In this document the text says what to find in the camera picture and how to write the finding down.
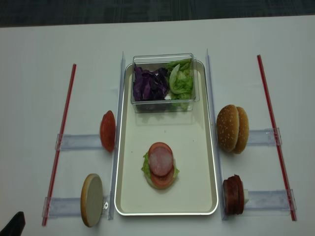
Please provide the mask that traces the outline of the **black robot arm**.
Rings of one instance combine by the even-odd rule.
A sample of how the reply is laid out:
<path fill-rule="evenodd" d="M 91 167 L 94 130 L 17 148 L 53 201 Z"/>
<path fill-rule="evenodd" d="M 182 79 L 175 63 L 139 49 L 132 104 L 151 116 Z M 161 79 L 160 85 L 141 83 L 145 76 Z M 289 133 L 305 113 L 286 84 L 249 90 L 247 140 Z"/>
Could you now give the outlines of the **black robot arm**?
<path fill-rule="evenodd" d="M 25 227 L 25 216 L 22 211 L 17 212 L 7 225 L 0 231 L 0 236 L 20 236 Z"/>

